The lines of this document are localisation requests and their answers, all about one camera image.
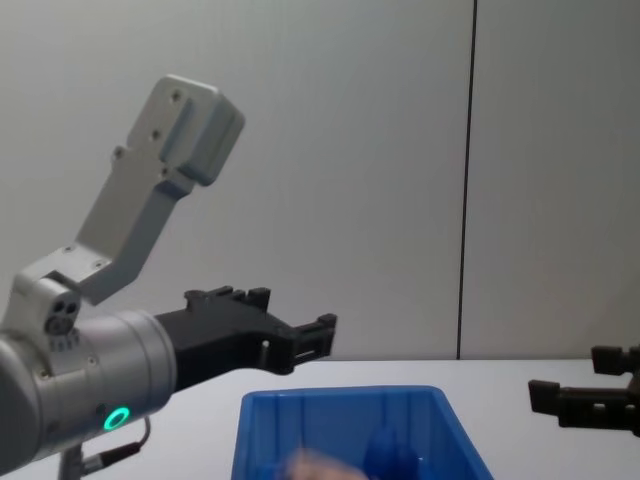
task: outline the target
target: blurry hand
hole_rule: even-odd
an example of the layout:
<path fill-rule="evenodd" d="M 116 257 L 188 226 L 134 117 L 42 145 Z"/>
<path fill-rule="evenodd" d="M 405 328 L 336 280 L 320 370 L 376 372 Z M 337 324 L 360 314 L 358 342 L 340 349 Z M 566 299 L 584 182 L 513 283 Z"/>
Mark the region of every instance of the blurry hand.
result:
<path fill-rule="evenodd" d="M 361 472 L 315 452 L 301 450 L 289 462 L 287 480 L 367 480 Z"/>

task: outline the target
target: green led ring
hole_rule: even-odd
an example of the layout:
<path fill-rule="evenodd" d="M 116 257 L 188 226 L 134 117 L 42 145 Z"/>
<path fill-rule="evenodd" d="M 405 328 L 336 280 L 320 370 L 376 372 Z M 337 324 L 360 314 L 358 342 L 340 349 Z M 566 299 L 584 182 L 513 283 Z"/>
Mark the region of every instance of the green led ring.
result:
<path fill-rule="evenodd" d="M 121 427 L 131 415 L 131 411 L 127 407 L 116 408 L 111 415 L 104 421 L 103 428 L 110 432 L 118 427 Z"/>

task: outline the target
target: cable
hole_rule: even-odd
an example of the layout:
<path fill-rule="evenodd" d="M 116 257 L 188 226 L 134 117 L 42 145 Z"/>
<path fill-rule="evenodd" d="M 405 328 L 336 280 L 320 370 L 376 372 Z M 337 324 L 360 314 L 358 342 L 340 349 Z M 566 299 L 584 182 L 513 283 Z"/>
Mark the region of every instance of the cable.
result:
<path fill-rule="evenodd" d="M 144 435 L 142 439 L 138 442 L 140 447 L 144 447 L 145 443 L 149 440 L 151 436 L 151 419 L 149 417 L 144 417 Z"/>
<path fill-rule="evenodd" d="M 106 450 L 87 458 L 84 461 L 84 475 L 104 470 L 114 463 L 121 462 L 137 453 L 140 453 L 142 447 L 147 443 L 151 436 L 151 420 L 149 417 L 144 419 L 144 435 L 138 442 L 128 443 L 112 450 Z"/>

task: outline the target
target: silver cylindrical joint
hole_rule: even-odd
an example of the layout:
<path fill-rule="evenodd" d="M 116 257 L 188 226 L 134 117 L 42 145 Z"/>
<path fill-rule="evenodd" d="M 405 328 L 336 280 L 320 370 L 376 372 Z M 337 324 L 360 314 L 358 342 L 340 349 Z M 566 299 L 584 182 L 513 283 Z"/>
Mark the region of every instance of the silver cylindrical joint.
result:
<path fill-rule="evenodd" d="M 173 346 L 139 311 L 78 322 L 51 337 L 49 361 L 0 335 L 0 475 L 162 408 L 176 383 Z"/>

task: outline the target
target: white wall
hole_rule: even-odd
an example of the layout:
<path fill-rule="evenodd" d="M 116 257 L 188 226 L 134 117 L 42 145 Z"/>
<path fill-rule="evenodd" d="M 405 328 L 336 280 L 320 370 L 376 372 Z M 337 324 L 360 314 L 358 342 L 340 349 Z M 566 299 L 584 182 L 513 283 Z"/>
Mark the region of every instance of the white wall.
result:
<path fill-rule="evenodd" d="M 154 82 L 219 86 L 247 127 L 105 309 L 268 286 L 341 317 L 338 357 L 453 357 L 467 0 L 5 0 L 0 291 L 75 235 Z"/>
<path fill-rule="evenodd" d="M 480 0 L 462 356 L 640 339 L 640 3 Z"/>

